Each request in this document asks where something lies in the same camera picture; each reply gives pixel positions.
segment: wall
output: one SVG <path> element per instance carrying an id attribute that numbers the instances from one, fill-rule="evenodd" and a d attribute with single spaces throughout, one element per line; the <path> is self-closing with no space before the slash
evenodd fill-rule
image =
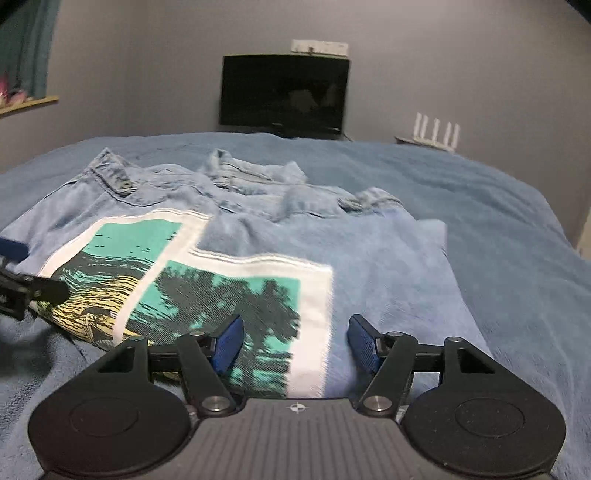
<path id="1" fill-rule="evenodd" d="M 55 105 L 0 117 L 0 173 L 80 140 L 125 135 L 142 0 L 62 0 L 48 66 Z"/>
<path id="2" fill-rule="evenodd" d="M 591 210 L 589 210 L 583 233 L 577 244 L 577 251 L 580 253 L 581 257 L 591 260 Z"/>
<path id="3" fill-rule="evenodd" d="M 459 152 L 540 189 L 574 241 L 591 198 L 591 25 L 564 0 L 146 0 L 143 135 L 216 129 L 222 57 L 350 45 L 346 130 L 457 122 Z"/>

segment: teal curtain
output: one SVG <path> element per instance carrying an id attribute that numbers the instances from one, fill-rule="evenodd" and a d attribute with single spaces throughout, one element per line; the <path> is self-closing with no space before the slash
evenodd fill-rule
<path id="1" fill-rule="evenodd" d="M 0 25 L 0 75 L 11 88 L 43 98 L 47 65 L 60 0 L 27 0 Z"/>

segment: blue bedspread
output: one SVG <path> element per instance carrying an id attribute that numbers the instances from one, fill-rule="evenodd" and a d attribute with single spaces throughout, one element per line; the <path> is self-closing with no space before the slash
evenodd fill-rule
<path id="1" fill-rule="evenodd" d="M 214 148 L 259 164 L 296 161 L 312 183 L 350 192 L 380 187 L 417 219 L 445 221 L 449 261 L 489 349 L 566 418 L 554 474 L 591 477 L 591 263 L 569 245 L 539 192 L 462 157 L 413 146 L 227 133 L 94 138 L 0 175 L 0 230 L 103 147 L 141 166 L 191 170 Z M 28 416 L 98 355 L 41 319 L 0 318 L 0 478 L 38 475 Z"/>

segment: black tv screen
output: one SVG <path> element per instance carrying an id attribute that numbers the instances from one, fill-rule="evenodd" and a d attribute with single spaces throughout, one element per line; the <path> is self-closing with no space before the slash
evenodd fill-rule
<path id="1" fill-rule="evenodd" d="M 349 60 L 236 55 L 223 60 L 219 123 L 339 134 Z"/>

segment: window sill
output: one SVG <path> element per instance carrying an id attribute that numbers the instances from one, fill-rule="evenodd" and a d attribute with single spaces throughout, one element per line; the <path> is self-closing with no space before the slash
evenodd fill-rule
<path id="1" fill-rule="evenodd" d="M 24 102 L 20 105 L 15 106 L 7 106 L 6 108 L 0 108 L 0 116 L 7 115 L 9 113 L 14 113 L 20 110 L 24 110 L 27 108 L 45 105 L 47 103 L 54 103 L 60 99 L 58 95 L 49 95 L 45 98 L 39 98 L 39 100 L 31 100 L 30 102 Z"/>

